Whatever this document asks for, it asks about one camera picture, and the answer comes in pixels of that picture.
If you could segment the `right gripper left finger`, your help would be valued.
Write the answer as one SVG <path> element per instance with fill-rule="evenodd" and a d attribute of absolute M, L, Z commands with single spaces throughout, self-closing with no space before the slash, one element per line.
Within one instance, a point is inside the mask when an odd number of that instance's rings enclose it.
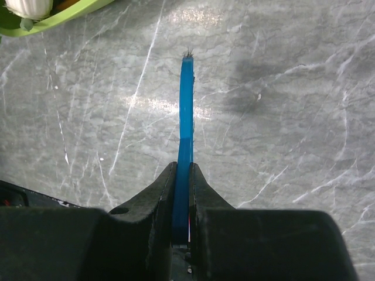
<path fill-rule="evenodd" d="M 171 162 L 147 188 L 110 211 L 118 221 L 116 264 L 128 280 L 169 280 L 172 209 L 177 163 Z"/>

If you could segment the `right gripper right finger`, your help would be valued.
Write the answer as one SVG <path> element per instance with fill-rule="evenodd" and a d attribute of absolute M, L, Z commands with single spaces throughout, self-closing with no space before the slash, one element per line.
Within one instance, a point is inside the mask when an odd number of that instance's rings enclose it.
<path fill-rule="evenodd" d="M 196 163 L 189 166 L 189 226 L 190 226 L 190 264 L 194 280 L 205 280 L 201 271 L 203 269 L 201 243 L 202 214 L 205 208 L 234 210 L 219 193 L 206 181 L 200 167 Z"/>

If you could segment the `blue hand brush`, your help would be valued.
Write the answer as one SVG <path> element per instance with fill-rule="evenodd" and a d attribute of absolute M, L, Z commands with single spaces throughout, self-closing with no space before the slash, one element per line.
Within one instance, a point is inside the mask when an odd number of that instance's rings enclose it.
<path fill-rule="evenodd" d="M 179 151 L 172 210 L 172 246 L 186 248 L 189 242 L 189 168 L 193 162 L 194 58 L 191 50 L 182 57 L 179 83 Z"/>

